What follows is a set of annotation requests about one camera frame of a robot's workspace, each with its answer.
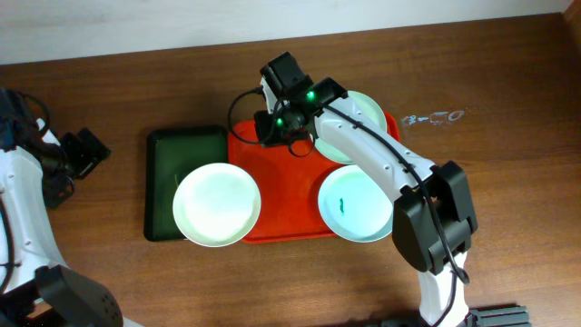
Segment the red plastic tray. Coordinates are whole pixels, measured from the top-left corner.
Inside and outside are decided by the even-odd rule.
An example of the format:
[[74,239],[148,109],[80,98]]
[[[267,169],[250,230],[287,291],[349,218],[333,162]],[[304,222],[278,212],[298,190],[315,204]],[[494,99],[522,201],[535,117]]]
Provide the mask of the red plastic tray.
[[292,155],[285,146],[263,148],[228,135],[228,161],[246,171],[261,192],[261,213],[246,243],[274,243],[335,236],[323,222],[318,193],[333,171],[347,165],[332,162],[300,141]]

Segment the light green plate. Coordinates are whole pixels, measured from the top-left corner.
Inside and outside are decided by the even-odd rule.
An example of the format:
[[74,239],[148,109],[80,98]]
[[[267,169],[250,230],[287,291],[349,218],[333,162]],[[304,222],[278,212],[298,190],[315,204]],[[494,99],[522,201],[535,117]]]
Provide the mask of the light green plate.
[[[348,91],[349,98],[352,98],[355,103],[359,106],[359,109],[363,114],[365,114],[371,121],[373,121],[382,131],[388,132],[388,122],[384,112],[381,110],[380,106],[369,96],[357,92]],[[354,164],[354,162],[344,153],[336,149],[335,147],[317,139],[315,141],[316,150],[325,158],[331,160],[332,162],[338,164]]]

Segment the light blue plate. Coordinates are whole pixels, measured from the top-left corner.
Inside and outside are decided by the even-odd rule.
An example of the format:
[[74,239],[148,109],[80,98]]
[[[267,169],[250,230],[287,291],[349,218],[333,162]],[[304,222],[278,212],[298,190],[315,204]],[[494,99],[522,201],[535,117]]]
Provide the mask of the light blue plate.
[[351,242],[376,242],[393,231],[392,202],[357,165],[343,166],[325,178],[318,207],[323,222]]

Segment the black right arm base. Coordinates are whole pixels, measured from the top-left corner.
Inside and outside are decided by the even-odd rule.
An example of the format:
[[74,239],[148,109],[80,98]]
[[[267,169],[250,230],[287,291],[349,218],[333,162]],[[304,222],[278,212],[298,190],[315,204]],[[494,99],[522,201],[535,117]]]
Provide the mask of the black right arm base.
[[[421,318],[391,319],[372,323],[377,327],[428,327]],[[458,327],[532,327],[526,306],[470,309]]]

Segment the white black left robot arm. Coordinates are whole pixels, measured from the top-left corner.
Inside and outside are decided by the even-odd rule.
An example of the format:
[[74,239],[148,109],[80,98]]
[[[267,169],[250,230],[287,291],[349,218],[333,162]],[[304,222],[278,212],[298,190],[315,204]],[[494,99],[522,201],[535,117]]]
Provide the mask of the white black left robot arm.
[[1,323],[132,326],[105,286],[68,267],[48,217],[111,152],[86,128],[56,137],[49,114],[36,97],[2,89]]

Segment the white plate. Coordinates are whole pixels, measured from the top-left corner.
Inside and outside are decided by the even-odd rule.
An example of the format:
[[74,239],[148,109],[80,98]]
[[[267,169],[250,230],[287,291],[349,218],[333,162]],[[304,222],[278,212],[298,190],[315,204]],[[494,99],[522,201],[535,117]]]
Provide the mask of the white plate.
[[209,163],[193,170],[172,200],[173,219],[183,237],[204,247],[240,241],[253,229],[260,213],[257,183],[229,163]]

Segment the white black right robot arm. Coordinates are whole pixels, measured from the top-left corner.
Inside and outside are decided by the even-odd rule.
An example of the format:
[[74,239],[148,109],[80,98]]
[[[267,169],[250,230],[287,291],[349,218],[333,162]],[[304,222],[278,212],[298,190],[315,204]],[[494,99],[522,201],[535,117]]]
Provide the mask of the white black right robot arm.
[[419,314],[428,326],[468,317],[464,263],[478,229],[464,171],[410,151],[382,131],[348,91],[327,77],[313,83],[285,52],[260,70],[267,108],[256,120],[260,144],[309,133],[346,154],[393,203],[392,240],[419,274]]

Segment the dark green water tray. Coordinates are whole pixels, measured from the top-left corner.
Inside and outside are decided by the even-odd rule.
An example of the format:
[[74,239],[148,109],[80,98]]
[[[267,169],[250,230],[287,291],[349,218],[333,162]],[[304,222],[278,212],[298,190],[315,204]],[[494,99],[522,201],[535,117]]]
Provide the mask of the dark green water tray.
[[190,172],[226,163],[227,131],[219,125],[161,129],[146,140],[143,235],[150,242],[181,240],[172,213],[173,197]]

